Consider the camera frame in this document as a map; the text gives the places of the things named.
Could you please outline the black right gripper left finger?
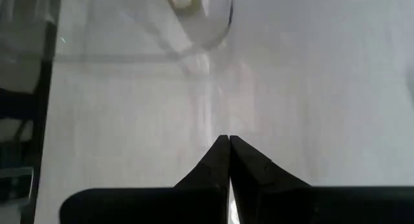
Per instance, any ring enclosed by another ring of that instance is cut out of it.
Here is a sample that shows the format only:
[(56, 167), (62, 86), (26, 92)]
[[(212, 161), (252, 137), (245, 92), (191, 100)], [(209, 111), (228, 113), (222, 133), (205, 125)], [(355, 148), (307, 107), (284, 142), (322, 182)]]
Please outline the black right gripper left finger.
[(221, 135), (189, 174), (164, 188), (91, 188), (68, 197), (60, 223), (226, 223), (230, 141)]

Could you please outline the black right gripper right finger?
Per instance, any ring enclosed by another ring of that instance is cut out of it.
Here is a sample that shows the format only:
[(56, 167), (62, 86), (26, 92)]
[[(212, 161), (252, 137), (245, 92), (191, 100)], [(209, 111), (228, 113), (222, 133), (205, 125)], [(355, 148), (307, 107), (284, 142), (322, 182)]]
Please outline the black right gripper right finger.
[(230, 136), (241, 223), (413, 223), (411, 186), (312, 186)]

